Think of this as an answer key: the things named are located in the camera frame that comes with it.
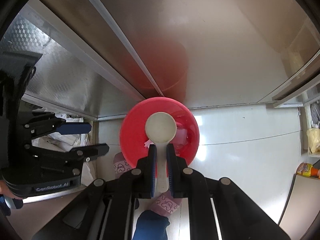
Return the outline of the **red trash bin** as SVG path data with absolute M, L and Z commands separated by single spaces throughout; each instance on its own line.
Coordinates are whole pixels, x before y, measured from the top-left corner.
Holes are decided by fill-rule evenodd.
M 195 117 L 182 103 L 164 97 L 146 99 L 133 107 L 121 124 L 119 142 L 126 161 L 136 167 L 159 139 L 172 143 L 189 165 L 195 158 L 200 132 Z

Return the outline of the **white plastic spoon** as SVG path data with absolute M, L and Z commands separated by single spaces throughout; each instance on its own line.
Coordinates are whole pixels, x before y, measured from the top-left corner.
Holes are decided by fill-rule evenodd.
M 145 132 L 157 151 L 157 183 L 156 189 L 165 193 L 169 189 L 167 178 L 167 145 L 174 139 L 177 125 L 174 118 L 165 112 L 150 115 L 145 123 Z

